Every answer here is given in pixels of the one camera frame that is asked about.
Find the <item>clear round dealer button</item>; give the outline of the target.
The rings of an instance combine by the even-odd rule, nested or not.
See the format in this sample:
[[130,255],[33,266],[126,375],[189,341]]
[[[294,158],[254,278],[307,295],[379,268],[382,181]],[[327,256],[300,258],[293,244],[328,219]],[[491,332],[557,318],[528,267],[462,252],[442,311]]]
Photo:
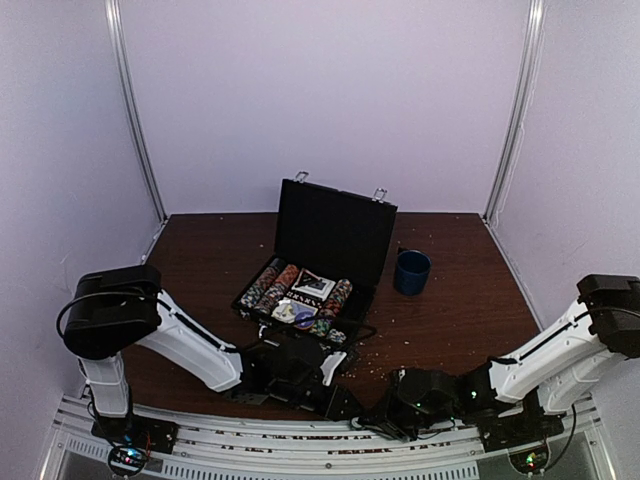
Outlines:
[[274,308],[272,317],[282,323],[291,324],[296,314],[297,306],[295,302],[292,300],[281,300]]

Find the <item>brown poker chip roll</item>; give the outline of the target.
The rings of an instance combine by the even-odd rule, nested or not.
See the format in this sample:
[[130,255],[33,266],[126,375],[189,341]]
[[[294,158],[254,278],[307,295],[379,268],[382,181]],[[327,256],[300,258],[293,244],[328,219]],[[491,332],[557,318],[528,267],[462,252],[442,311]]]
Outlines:
[[300,269],[294,264],[288,264],[274,282],[274,285],[287,292],[299,275]]

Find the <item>black poker case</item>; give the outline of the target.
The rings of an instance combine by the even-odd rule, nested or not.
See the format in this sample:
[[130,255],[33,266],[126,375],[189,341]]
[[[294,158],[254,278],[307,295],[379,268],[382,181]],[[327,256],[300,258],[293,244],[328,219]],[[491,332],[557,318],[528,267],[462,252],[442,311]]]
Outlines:
[[[379,189],[373,196],[366,197],[308,183],[301,178],[283,180],[273,254],[234,299],[233,309],[243,318],[271,328],[280,327],[288,335],[310,336],[328,349],[347,349],[372,336],[365,317],[381,279],[397,213],[396,205],[385,201],[385,193]],[[271,313],[264,315],[240,306],[243,294],[275,258],[336,283],[341,279],[352,283],[352,292],[330,328],[347,335],[344,344],[313,334],[312,327],[299,330],[293,324],[273,319]],[[293,292],[291,287],[284,292],[273,283],[269,289],[281,292],[279,300],[297,300],[318,311],[325,302]]]

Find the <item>dark blue mug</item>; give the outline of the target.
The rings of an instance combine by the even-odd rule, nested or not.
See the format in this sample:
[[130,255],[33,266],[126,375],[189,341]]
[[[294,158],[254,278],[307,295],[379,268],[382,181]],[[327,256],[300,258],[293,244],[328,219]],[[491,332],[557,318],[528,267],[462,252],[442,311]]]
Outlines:
[[424,291],[432,267],[431,258],[419,251],[399,247],[396,256],[393,287],[404,296]]

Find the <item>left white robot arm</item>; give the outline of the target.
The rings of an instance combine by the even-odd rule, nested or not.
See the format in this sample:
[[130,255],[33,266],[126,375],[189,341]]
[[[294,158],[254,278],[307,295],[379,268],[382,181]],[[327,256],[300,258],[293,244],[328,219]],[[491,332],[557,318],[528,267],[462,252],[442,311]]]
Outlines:
[[257,340],[236,346],[182,309],[150,265],[82,276],[55,328],[79,361],[97,420],[123,444],[137,442],[144,433],[142,419],[133,414],[122,357],[134,345],[238,403],[274,399],[331,421],[351,420],[364,411],[356,396],[334,381],[348,357],[346,347],[313,336],[292,337],[287,324],[265,327]]

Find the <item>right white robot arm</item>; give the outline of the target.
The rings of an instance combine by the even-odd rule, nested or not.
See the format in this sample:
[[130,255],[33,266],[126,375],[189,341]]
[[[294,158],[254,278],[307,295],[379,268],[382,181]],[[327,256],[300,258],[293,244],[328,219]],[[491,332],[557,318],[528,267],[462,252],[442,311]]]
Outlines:
[[577,288],[577,299],[551,326],[465,374],[394,370],[382,399],[352,419],[352,427],[416,440],[447,420],[499,425],[521,405],[513,433],[535,440],[609,369],[639,356],[638,278],[590,274]]

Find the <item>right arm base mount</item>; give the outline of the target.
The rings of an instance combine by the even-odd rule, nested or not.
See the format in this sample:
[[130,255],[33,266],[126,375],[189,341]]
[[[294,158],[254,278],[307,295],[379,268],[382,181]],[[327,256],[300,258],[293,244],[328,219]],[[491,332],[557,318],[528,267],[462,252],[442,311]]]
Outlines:
[[535,443],[564,432],[562,415],[520,413],[480,422],[477,427],[485,452]]

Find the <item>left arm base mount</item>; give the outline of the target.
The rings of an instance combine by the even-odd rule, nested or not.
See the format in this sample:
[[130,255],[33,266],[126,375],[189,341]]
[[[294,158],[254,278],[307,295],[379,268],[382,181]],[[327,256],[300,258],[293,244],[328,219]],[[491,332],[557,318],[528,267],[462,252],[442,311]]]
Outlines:
[[128,413],[123,418],[93,414],[91,433],[109,443],[132,446],[151,453],[171,454],[178,425],[171,421]]

